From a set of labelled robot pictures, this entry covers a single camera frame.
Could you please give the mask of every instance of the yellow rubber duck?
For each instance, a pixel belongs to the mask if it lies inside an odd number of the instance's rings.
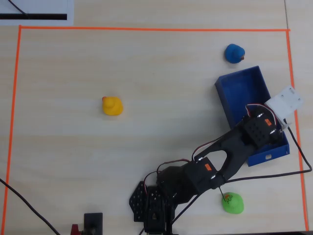
[[[117,116],[123,112],[123,104],[118,97],[104,96],[102,98],[102,109],[106,115]]]

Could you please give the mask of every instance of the robotic arm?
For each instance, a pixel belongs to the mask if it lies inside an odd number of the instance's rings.
[[[130,198],[134,221],[144,222],[144,230],[149,234],[172,235],[177,205],[222,186],[256,150],[281,139],[282,131],[277,130],[274,118],[270,111],[259,107],[191,162],[158,172],[156,186],[148,187],[146,195],[140,193],[143,182],[139,182]],[[217,171],[206,155],[219,150],[225,151],[227,157]]]

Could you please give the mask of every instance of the blue rubber duck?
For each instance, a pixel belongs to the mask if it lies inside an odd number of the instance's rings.
[[[229,44],[225,50],[225,58],[232,64],[239,63],[244,59],[244,57],[245,50],[236,44]]]

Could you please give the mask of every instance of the black stripe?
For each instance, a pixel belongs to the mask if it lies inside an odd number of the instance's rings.
[[[67,20],[67,14],[0,14],[0,20]]]

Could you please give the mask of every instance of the red wire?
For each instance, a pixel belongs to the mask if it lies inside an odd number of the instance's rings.
[[[169,164],[169,163],[176,163],[176,162],[190,162],[188,159],[179,159],[179,160],[174,160],[174,161],[169,161],[169,162],[164,162],[161,165],[159,165],[156,169],[156,173],[158,174],[158,169],[160,168],[160,166],[164,165],[164,164]]]
[[[188,163],[189,163],[190,161],[189,161],[188,159],[178,159],[178,160],[174,160],[174,161],[164,162],[164,163],[162,163],[161,165],[159,165],[155,171],[152,171],[152,172],[150,172],[149,174],[147,174],[146,177],[145,177],[144,180],[143,180],[143,188],[144,188],[146,194],[148,194],[148,193],[147,193],[147,188],[146,188],[146,179],[147,179],[147,177],[148,177],[149,175],[151,175],[152,173],[155,173],[155,172],[157,172],[157,174],[158,174],[158,170],[159,170],[160,166],[162,166],[162,165],[164,165],[164,164],[176,163],[176,162],[188,162]]]
[[[264,106],[265,108],[268,108],[269,110],[271,110],[274,114],[274,118],[276,120],[276,123],[278,123],[278,119],[277,119],[277,116],[275,114],[275,112],[269,107],[267,106],[266,104],[261,104],[261,103],[250,103],[250,104],[247,104],[247,105],[260,105],[260,106]]]
[[[221,136],[218,137],[218,138],[215,139],[215,140],[209,141],[209,142],[204,143],[204,144],[200,145],[199,147],[197,147],[197,148],[195,149],[195,151],[194,151],[194,152],[192,153],[192,155],[191,155],[192,160],[194,160],[194,155],[195,155],[195,153],[196,153],[199,149],[201,149],[202,147],[205,147],[206,145],[208,145],[208,144],[210,144],[210,143],[213,143],[213,142],[215,142],[215,141],[218,141],[220,138],[221,138]]]
[[[147,174],[147,175],[146,175],[145,179],[143,180],[143,188],[145,189],[145,193],[146,193],[146,195],[148,195],[148,193],[147,193],[147,189],[146,189],[146,179],[147,179],[147,177],[148,177],[149,175],[151,175],[152,173],[155,173],[155,172],[156,172],[156,170],[155,170],[155,171],[150,172],[149,174]]]

